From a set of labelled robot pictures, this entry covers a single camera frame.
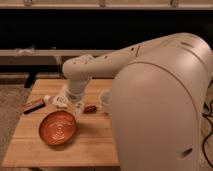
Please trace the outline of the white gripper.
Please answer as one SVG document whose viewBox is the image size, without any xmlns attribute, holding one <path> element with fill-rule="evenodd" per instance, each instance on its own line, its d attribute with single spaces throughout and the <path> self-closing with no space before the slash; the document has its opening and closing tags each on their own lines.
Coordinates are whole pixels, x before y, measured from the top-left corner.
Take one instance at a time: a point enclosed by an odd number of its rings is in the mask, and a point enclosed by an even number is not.
<svg viewBox="0 0 213 171">
<path fill-rule="evenodd" d="M 85 104 L 83 102 L 79 102 L 82 100 L 83 93 L 73 93 L 69 89 L 66 90 L 66 98 L 75 104 L 75 113 L 80 115 L 84 112 Z"/>
</svg>

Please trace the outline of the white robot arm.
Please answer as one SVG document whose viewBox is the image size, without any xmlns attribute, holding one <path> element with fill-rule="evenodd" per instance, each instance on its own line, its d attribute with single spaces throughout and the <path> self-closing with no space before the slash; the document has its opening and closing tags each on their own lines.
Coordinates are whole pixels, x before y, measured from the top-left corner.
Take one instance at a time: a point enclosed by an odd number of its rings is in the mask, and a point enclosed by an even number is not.
<svg viewBox="0 0 213 171">
<path fill-rule="evenodd" d="M 213 74 L 210 46 L 177 33 L 66 61 L 67 96 L 91 77 L 113 79 L 108 113 L 122 171 L 198 171 L 201 113 Z"/>
</svg>

